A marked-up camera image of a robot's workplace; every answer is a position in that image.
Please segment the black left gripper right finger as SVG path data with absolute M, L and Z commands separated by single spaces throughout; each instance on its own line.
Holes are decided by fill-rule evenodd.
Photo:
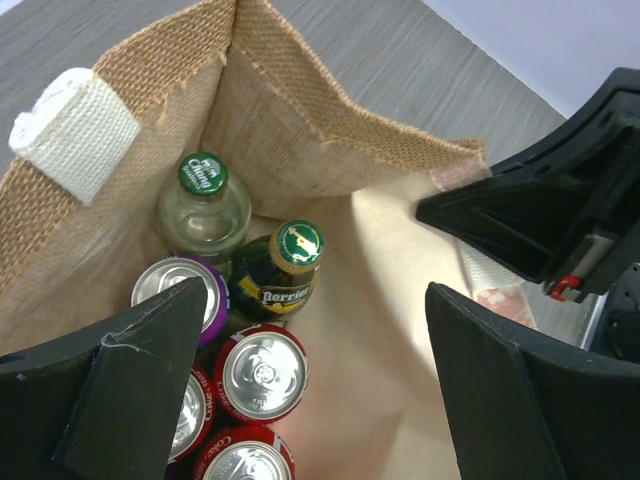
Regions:
M 639 367 L 432 282 L 430 342 L 464 479 L 636 479 Z

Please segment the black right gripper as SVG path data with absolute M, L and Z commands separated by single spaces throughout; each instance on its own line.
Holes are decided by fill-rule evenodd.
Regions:
M 616 68 L 493 177 L 421 200 L 449 233 L 560 302 L 603 294 L 639 258 L 639 72 Z

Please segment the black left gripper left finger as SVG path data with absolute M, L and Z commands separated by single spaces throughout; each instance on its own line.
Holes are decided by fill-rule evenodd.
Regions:
M 2 478 L 162 478 L 206 300 L 203 280 L 188 278 L 2 356 Z

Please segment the purple Fanta can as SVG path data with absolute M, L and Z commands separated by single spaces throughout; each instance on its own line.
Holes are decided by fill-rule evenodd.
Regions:
M 230 311 L 230 295 L 222 273 L 206 259 L 194 255 L 171 256 L 149 266 L 136 280 L 130 297 L 134 307 L 189 277 L 200 277 L 207 289 L 207 301 L 198 348 L 223 330 Z

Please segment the clear glass Chang bottle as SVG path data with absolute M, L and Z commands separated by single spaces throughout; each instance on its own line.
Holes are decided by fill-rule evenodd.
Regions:
M 243 183 L 216 154 L 184 157 L 158 200 L 160 229 L 175 254 L 204 258 L 223 275 L 243 245 L 252 215 Z

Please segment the green Perrier bottle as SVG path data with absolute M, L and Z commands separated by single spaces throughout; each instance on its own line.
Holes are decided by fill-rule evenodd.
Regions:
M 232 310 L 252 323 L 271 323 L 308 301 L 324 253 L 321 229 L 306 219 L 283 223 L 232 256 L 227 281 Z

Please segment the tan canvas tote bag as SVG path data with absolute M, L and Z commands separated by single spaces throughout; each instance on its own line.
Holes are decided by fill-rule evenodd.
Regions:
M 196 149 L 248 188 L 252 229 L 323 231 L 315 290 L 288 323 L 310 361 L 278 422 L 301 479 L 460 475 L 425 314 L 431 282 L 521 325 L 519 279 L 417 223 L 414 203 L 487 178 L 483 143 L 353 103 L 265 1 L 203 1 L 61 73 L 14 122 L 1 181 L 1 358 L 131 309 L 169 249 L 156 203 Z

